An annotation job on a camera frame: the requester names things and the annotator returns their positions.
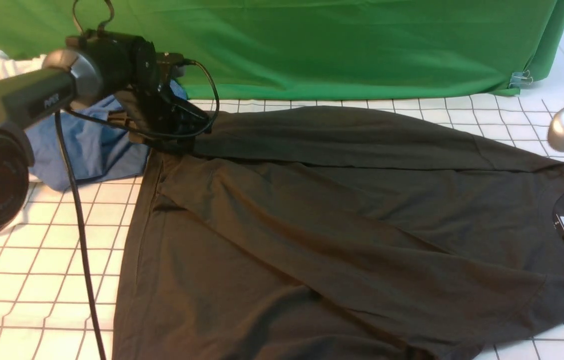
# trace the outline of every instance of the grid pattern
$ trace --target grid pattern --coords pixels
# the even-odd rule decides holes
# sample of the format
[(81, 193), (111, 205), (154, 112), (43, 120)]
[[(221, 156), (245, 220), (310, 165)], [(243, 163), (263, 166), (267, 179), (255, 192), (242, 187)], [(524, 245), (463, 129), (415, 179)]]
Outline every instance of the grid pattern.
[[(193, 103), (211, 110), (210, 100)], [(329, 105), (404, 114), (564, 161), (546, 136), (564, 101), (489, 94), (356, 101), (222, 100), (226, 112)], [(142, 178), (80, 188), (88, 257), (108, 358), (122, 252)], [(82, 278), (72, 194), (32, 184), (21, 215), (0, 233), (0, 360), (97, 358)], [(478, 360), (564, 360), (564, 324), (515, 344), (489, 347)]]

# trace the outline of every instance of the text logo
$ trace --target text logo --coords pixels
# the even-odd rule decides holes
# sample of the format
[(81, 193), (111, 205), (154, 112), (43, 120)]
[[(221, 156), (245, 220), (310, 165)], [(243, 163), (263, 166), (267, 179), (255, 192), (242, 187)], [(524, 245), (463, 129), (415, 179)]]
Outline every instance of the text logo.
[(55, 105), (58, 101), (60, 101), (60, 94), (56, 93), (55, 95), (47, 98), (47, 100), (44, 100), (44, 109), (48, 109), (51, 106)]

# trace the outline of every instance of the power cord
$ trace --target power cord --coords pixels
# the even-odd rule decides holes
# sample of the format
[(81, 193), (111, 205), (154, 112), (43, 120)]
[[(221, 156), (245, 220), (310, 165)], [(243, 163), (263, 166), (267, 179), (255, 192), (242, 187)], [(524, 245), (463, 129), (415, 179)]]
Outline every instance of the power cord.
[(75, 180), (75, 173), (71, 165), (71, 160), (69, 159), (68, 152), (66, 150), (66, 144), (64, 143), (64, 134), (62, 133), (62, 117), (60, 112), (55, 113), (55, 132), (57, 134), (57, 141), (60, 143), (60, 152), (62, 153), (62, 159), (64, 160), (64, 167), (66, 168), (66, 174), (69, 177), (69, 183), (71, 184), (71, 192), (73, 193), (73, 199), (75, 201), (75, 212), (78, 218), (78, 232), (80, 234), (80, 252), (82, 258), (82, 265), (84, 268), (84, 280), (86, 282), (86, 294), (88, 296), (88, 307), (90, 308), (90, 318), (93, 322), (93, 332), (95, 333), (95, 340), (97, 342), (97, 350), (99, 351), (100, 360), (106, 360), (106, 352), (104, 351), (104, 342), (102, 342), (102, 333), (99, 329), (99, 321), (97, 320), (97, 311), (95, 308), (95, 296), (93, 295), (93, 283), (90, 279), (90, 267), (88, 266), (88, 253), (86, 246), (86, 231), (84, 226), (84, 214), (81, 209), (80, 192), (78, 191), (78, 185)]
[[(84, 114), (80, 114), (79, 112), (75, 112), (75, 111), (72, 111), (70, 109), (67, 109), (66, 112), (68, 114), (71, 114), (72, 116), (79, 118), (79, 119), (83, 119), (83, 120), (87, 120), (87, 121), (93, 121), (94, 123), (99, 123), (99, 124), (102, 124), (102, 125), (110, 126), (112, 128), (127, 130), (127, 132), (140, 134), (140, 135), (143, 135), (143, 136), (146, 136), (146, 137), (152, 137), (154, 139), (175, 140), (175, 139), (184, 139), (184, 138), (196, 137), (197, 135), (200, 135), (200, 134), (206, 132), (206, 130), (208, 130), (209, 128), (211, 128), (211, 126), (215, 122), (215, 119), (217, 119), (217, 116), (220, 113), (220, 96), (217, 93), (217, 88), (215, 86), (215, 82), (213, 81), (213, 78), (211, 77), (211, 74), (208, 72), (208, 70), (202, 64), (200, 64), (199, 62), (197, 62), (195, 60), (186, 59), (186, 60), (184, 60), (183, 65), (194, 65), (194, 66), (197, 66), (198, 68), (202, 69), (202, 71), (204, 71), (204, 74), (206, 75), (206, 78), (209, 81), (209, 84), (211, 84), (211, 88), (213, 89), (213, 96), (215, 97), (215, 112), (209, 118), (209, 121), (206, 123), (206, 125), (202, 129), (200, 129), (196, 132), (193, 132), (191, 134), (178, 134), (178, 135), (163, 134), (163, 133), (160, 133), (160, 132), (138, 130), (138, 129), (133, 129), (133, 128), (128, 127), (128, 126), (119, 125), (119, 124), (116, 124), (116, 123), (110, 123), (108, 121), (103, 121), (103, 120), (100, 120), (98, 118), (94, 118), (94, 117), (91, 117), (91, 116), (86, 116)], [(79, 235), (80, 235), (80, 252), (81, 252), (81, 258), (82, 258), (82, 265), (83, 265), (83, 268), (84, 268), (84, 280), (86, 282), (86, 292), (87, 292), (87, 296), (88, 296), (88, 307), (90, 308), (90, 317), (91, 317), (92, 322), (93, 322), (93, 331), (95, 333), (95, 339), (96, 339), (96, 342), (97, 342), (97, 350), (99, 351), (100, 360), (106, 360), (106, 352), (104, 351), (104, 342), (102, 342), (102, 333), (101, 333), (100, 328), (99, 328), (99, 321), (97, 320), (97, 310), (96, 310), (96, 306), (95, 306), (95, 296), (94, 296), (94, 292), (93, 292), (93, 284), (92, 284), (92, 281), (91, 281), (91, 278), (90, 278), (90, 267), (88, 266), (88, 252), (87, 252), (87, 244), (86, 244), (86, 230), (85, 230), (85, 225), (84, 225), (84, 214), (83, 214), (82, 209), (81, 209), (80, 193), (78, 191), (77, 181), (75, 179), (75, 173), (73, 171), (73, 168), (72, 168), (72, 165), (71, 165), (71, 160), (69, 159), (69, 155), (68, 155), (68, 152), (66, 150), (66, 144), (64, 142), (64, 134), (62, 133), (62, 117), (60, 116), (59, 111), (55, 113), (55, 131), (56, 131), (58, 143), (60, 144), (60, 152), (62, 153), (62, 159), (64, 160), (64, 166), (66, 168), (66, 173), (67, 173), (67, 176), (69, 178), (69, 184), (71, 185), (71, 192), (73, 194), (73, 198), (74, 198), (74, 201), (75, 201), (75, 212), (77, 214), (78, 232), (79, 232)]]
[(178, 66), (178, 65), (193, 65), (193, 66), (197, 66), (198, 68), (202, 69), (202, 71), (204, 72), (204, 75), (206, 75), (206, 79), (208, 80), (209, 84), (211, 84), (211, 88), (213, 89), (213, 96), (215, 97), (215, 111), (213, 112), (213, 115), (209, 118), (209, 121), (207, 121), (207, 123), (204, 125), (204, 127), (202, 127), (200, 130), (197, 130), (196, 132), (190, 133), (190, 134), (165, 134), (162, 132), (152, 132), (152, 131), (144, 131), (144, 130), (139, 130), (139, 129), (134, 129), (132, 127), (129, 126), (125, 126), (125, 125), (119, 125), (117, 123), (110, 123), (108, 121), (105, 120), (101, 120), (92, 116), (87, 116), (84, 114), (80, 114), (79, 112), (75, 112), (71, 109), (67, 109), (65, 110), (68, 114), (71, 114), (72, 116), (75, 116), (77, 118), (86, 120), (86, 121), (92, 121), (93, 123), (99, 123), (101, 125), (106, 125), (106, 126), (110, 126), (112, 128), (117, 128), (117, 129), (122, 129), (122, 130), (126, 130), (127, 132), (130, 133), (135, 133), (135, 134), (139, 134), (142, 135), (144, 137), (148, 137), (149, 139), (152, 140), (177, 140), (177, 139), (186, 139), (186, 138), (192, 138), (192, 137), (196, 137), (197, 135), (201, 135), (204, 132), (206, 132), (206, 130), (208, 130), (209, 128), (211, 128), (211, 126), (213, 126), (213, 123), (215, 123), (215, 119), (217, 119), (217, 116), (220, 114), (220, 96), (217, 93), (217, 88), (215, 86), (215, 82), (213, 81), (213, 78), (211, 77), (211, 74), (209, 73), (209, 71), (205, 68), (205, 66), (195, 60), (191, 60), (191, 59), (185, 59), (183, 64), (173, 64), (173, 66)]
[[(108, 23), (113, 21), (113, 18), (115, 18), (115, 8), (113, 7), (111, 0), (104, 0), (104, 2), (106, 3), (106, 6), (108, 6), (108, 19), (100, 22), (99, 25), (97, 25), (97, 32), (103, 32), (106, 25), (108, 25)], [(78, 29), (80, 34), (83, 34), (84, 31), (80, 25), (80, 21), (78, 20), (75, 14), (75, 8), (77, 4), (78, 4), (78, 0), (73, 0), (73, 7), (72, 7), (73, 23), (75, 24), (75, 27)]]

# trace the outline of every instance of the black t-shirt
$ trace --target black t-shirt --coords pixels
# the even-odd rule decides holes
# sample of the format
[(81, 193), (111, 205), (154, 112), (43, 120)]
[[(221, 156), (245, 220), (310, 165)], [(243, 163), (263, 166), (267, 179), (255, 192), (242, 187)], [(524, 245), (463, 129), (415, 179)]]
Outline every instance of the black t-shirt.
[(469, 360), (564, 322), (564, 162), (345, 107), (223, 113), (196, 151), (149, 161), (117, 360)]

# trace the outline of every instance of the green screen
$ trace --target green screen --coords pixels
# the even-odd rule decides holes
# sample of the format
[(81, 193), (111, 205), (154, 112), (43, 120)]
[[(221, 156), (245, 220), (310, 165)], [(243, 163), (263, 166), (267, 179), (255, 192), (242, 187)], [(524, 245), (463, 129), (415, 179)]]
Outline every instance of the green screen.
[[(549, 73), (564, 0), (112, 0), (108, 30), (211, 71), (225, 99), (355, 100), (514, 94)], [(72, 0), (0, 0), (0, 49), (36, 57), (76, 34)], [(80, 0), (85, 28), (108, 17)], [(210, 98), (199, 70), (182, 84)]]

